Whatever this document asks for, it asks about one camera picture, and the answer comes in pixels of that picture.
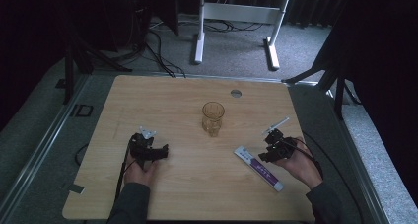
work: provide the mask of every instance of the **metal stand leg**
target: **metal stand leg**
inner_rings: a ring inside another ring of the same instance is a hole
[[[279,34],[280,27],[282,26],[283,17],[285,16],[286,7],[287,7],[288,3],[289,3],[289,0],[285,0],[285,1],[283,1],[282,5],[280,6],[280,12],[278,13],[278,16],[277,16],[277,22],[274,25],[273,34],[271,35],[271,37],[268,37],[267,40],[266,40],[267,47],[268,47],[268,52],[269,52],[269,55],[270,55],[271,67],[274,70],[277,70],[277,69],[280,68],[279,59],[277,57],[276,46],[275,46],[274,43],[276,42],[277,35]]]
[[[202,63],[203,58],[203,44],[205,43],[205,33],[203,32],[203,24],[205,21],[205,0],[200,0],[200,8],[199,8],[199,35],[197,36],[197,46],[196,46],[196,54],[194,57],[194,62],[197,64]]]

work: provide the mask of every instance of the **human hand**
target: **human hand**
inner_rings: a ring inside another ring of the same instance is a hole
[[[126,164],[132,164],[125,172],[125,183],[139,183],[145,186],[149,186],[152,182],[154,177],[154,173],[157,169],[158,161],[154,161],[148,167],[148,169],[142,170],[137,162],[134,162],[134,159],[128,153],[128,157],[126,158]]]
[[[299,148],[304,150],[309,155],[312,155],[308,147],[301,142],[303,141],[302,137],[298,137],[295,140],[297,141],[297,146]],[[314,162],[311,159],[309,159],[305,154],[296,149],[293,152],[291,158],[280,159],[274,162],[274,164],[286,169],[293,177],[303,182],[310,189],[313,189],[314,187],[322,183],[322,177],[320,176],[320,172],[317,169]]]

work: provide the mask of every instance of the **wooden table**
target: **wooden table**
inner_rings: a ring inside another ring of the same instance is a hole
[[[235,98],[232,90],[240,90]],[[201,126],[202,107],[225,108],[218,137]],[[168,143],[152,185],[149,220],[314,220],[308,188],[282,168],[263,163],[284,185],[277,192],[234,150],[265,152],[262,131],[290,118],[285,136],[302,131],[286,85],[222,79],[118,76],[63,209],[67,219],[107,219],[128,140],[140,125]]]

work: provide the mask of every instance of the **gray carpet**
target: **gray carpet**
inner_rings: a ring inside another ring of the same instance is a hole
[[[271,26],[262,26],[251,32],[226,34],[206,32],[203,63],[200,65],[192,62],[197,33],[195,25],[181,26],[179,37],[165,27],[157,27],[153,30],[161,36],[162,56],[172,64],[181,67],[187,74],[265,79],[277,82],[309,69],[330,31],[330,29],[319,27],[301,29],[297,26],[283,26],[276,43],[281,69],[270,71],[262,40],[271,34]],[[149,34],[147,42],[157,51],[157,38],[154,35]],[[123,49],[118,54],[124,52],[128,50]],[[149,51],[145,51],[143,55],[148,58],[152,57]],[[148,72],[160,72],[162,75],[167,75],[149,59],[138,57],[135,61],[131,62],[132,60],[128,59],[121,63],[127,63],[125,66],[132,68],[134,75],[144,75]],[[117,74],[119,73],[107,66],[97,66],[97,70],[88,79],[86,87],[77,99],[79,105],[94,106],[92,116],[67,118],[31,185],[11,215],[9,223],[81,223],[81,221],[65,220],[62,217],[61,211],[68,191],[61,187],[63,184],[72,183],[77,174],[78,166],[74,161],[74,156],[79,148],[89,142],[112,79]],[[308,78],[307,81],[316,82],[320,76],[321,73],[318,73]],[[48,71],[26,104],[0,134],[0,171],[2,174],[0,197],[2,199],[33,154],[55,115],[62,110],[63,91],[54,88],[56,81],[62,77],[63,61]],[[332,111],[332,99],[325,92],[305,84],[290,87],[290,93],[302,130],[317,140],[341,171],[350,190],[354,193],[355,200],[360,205],[364,223],[374,223],[346,155],[346,147],[353,146],[353,142],[346,139],[344,134],[348,134],[348,131],[344,130],[343,122],[337,120]],[[360,223],[355,202],[342,179],[316,145],[308,138],[307,141],[312,145],[313,152],[322,163],[325,179],[341,196],[344,208],[349,213],[348,218]]]

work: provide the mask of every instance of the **white stand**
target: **white stand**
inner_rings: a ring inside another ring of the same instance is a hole
[[[236,22],[249,22],[259,24],[274,24],[271,37],[266,39],[271,66],[273,69],[279,69],[279,59],[277,57],[276,42],[282,25],[283,17],[289,0],[282,1],[280,8],[266,8],[255,6],[242,6],[218,3],[205,3],[200,0],[199,8],[199,34],[197,37],[195,62],[201,63],[203,58],[203,45],[205,41],[205,33],[203,32],[203,24],[205,19],[227,20]]]

